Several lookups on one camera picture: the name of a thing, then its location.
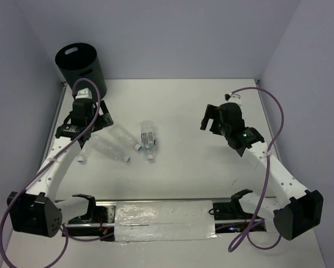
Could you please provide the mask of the clear bottle with label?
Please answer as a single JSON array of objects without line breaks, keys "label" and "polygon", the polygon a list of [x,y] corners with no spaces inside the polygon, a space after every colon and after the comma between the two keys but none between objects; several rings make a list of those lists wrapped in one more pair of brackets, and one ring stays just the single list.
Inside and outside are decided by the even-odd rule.
[{"label": "clear bottle with label", "polygon": [[148,162],[155,162],[156,159],[156,127],[152,121],[141,122],[142,151]]}]

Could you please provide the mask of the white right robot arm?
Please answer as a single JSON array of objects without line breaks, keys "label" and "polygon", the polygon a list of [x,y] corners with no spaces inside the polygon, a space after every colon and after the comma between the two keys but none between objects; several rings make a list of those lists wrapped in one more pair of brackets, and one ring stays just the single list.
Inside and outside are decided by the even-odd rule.
[{"label": "white right robot arm", "polygon": [[234,217],[244,218],[257,212],[258,217],[273,222],[278,233],[288,241],[319,225],[323,207],[321,193],[309,191],[267,150],[264,137],[254,127],[245,125],[237,103],[207,105],[201,130],[206,129],[209,121],[212,121],[213,134],[223,136],[241,158],[268,176],[267,186],[276,196],[275,201],[261,200],[252,190],[241,190],[231,196],[230,210]]}]

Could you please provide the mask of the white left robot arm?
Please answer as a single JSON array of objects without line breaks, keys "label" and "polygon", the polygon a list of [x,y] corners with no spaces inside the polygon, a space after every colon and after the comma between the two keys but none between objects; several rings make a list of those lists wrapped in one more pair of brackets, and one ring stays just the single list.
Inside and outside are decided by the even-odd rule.
[{"label": "white left robot arm", "polygon": [[53,146],[37,178],[21,194],[12,192],[7,198],[14,231],[53,237],[63,224],[74,218],[89,223],[97,217],[98,209],[92,195],[74,194],[57,202],[56,194],[91,134],[112,124],[104,101],[94,103],[91,99],[74,99],[72,111],[57,128]]}]

